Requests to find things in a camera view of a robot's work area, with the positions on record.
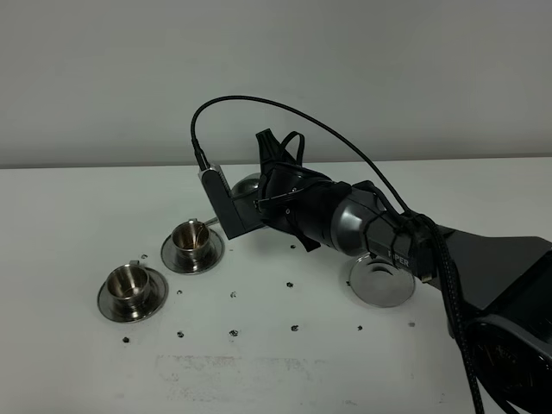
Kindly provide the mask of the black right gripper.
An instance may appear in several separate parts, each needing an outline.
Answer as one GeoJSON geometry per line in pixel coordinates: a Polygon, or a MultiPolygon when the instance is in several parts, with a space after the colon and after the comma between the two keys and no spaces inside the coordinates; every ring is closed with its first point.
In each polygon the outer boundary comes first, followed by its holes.
{"type": "Polygon", "coordinates": [[[259,149],[260,192],[254,202],[268,227],[295,236],[310,252],[333,248],[332,217],[349,195],[349,184],[301,166],[274,166],[282,161],[281,145],[271,129],[255,135],[259,149]]]}

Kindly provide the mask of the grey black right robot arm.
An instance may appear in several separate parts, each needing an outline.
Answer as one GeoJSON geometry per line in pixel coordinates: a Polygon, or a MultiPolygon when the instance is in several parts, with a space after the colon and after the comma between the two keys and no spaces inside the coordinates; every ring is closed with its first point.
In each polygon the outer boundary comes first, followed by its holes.
{"type": "Polygon", "coordinates": [[[470,389],[504,411],[551,410],[551,244],[487,237],[396,211],[371,181],[351,185],[305,168],[270,130],[256,136],[262,222],[307,251],[387,260],[442,294],[470,389]]]}

